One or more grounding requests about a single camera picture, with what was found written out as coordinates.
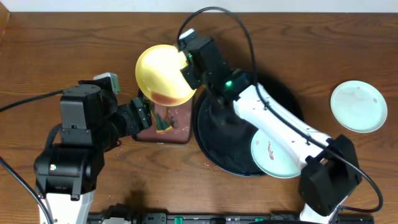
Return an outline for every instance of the green connector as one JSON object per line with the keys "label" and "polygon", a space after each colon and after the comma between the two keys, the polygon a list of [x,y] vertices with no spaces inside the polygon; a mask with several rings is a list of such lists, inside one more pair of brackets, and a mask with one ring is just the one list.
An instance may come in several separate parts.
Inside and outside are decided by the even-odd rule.
{"label": "green connector", "polygon": [[175,217],[174,218],[174,224],[182,224],[183,218],[182,217]]}

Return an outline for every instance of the yellow bowl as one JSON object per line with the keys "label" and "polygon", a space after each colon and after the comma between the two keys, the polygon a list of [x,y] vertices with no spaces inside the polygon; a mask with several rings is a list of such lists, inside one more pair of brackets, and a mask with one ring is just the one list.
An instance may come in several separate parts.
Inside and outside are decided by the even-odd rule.
{"label": "yellow bowl", "polygon": [[141,91],[153,102],[177,106],[188,101],[192,90],[181,74],[187,58],[172,45],[156,45],[138,58],[136,80]]}

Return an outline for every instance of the white plate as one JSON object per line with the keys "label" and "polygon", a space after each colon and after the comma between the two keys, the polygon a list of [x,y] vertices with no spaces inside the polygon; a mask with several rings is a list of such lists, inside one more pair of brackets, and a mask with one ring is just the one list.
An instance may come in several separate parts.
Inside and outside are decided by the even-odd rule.
{"label": "white plate", "polygon": [[251,155],[257,166],[273,177],[286,179],[301,173],[283,148],[260,130],[251,140]]}
{"label": "white plate", "polygon": [[361,81],[340,84],[330,98],[331,111],[344,127],[359,133],[379,129],[387,119],[387,104],[381,93]]}

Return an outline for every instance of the round black dish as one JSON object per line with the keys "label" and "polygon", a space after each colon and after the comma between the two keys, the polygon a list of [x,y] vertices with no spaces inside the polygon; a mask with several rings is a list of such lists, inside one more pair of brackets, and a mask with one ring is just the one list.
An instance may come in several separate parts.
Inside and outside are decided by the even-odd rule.
{"label": "round black dish", "polygon": [[[259,83],[278,103],[304,120],[301,107],[281,82],[260,76]],[[193,133],[202,152],[225,171],[242,176],[264,175],[251,156],[251,139],[257,128],[233,110],[221,108],[204,91],[193,112]]]}

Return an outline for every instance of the wooden surface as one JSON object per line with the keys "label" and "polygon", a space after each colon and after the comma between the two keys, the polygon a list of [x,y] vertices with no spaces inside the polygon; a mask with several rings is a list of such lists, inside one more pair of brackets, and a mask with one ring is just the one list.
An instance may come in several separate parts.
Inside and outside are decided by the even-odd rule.
{"label": "wooden surface", "polygon": [[[13,13],[0,46],[0,103],[67,88],[103,72],[119,75],[119,103],[137,94],[135,62],[145,49],[174,44],[188,14]],[[297,96],[308,124],[330,136],[347,135],[361,168],[384,194],[376,223],[398,222],[398,15],[241,14],[251,32],[260,70],[285,83]],[[205,14],[191,24],[211,34],[232,66],[250,69],[246,40],[222,14]],[[330,95],[347,80],[362,80],[385,97],[389,116],[374,133],[348,131],[333,117]],[[59,96],[1,113],[0,155],[34,185],[34,159],[47,134],[60,122]],[[91,211],[130,203],[170,212],[299,212],[298,178],[238,177],[202,153],[194,136],[187,145],[123,139],[105,154]],[[38,223],[30,195],[0,169],[0,223]],[[346,205],[370,208],[376,194],[365,181]]]}
{"label": "wooden surface", "polygon": [[6,25],[8,23],[9,16],[10,16],[10,12],[0,2],[0,43],[1,43],[2,37],[5,34]]}

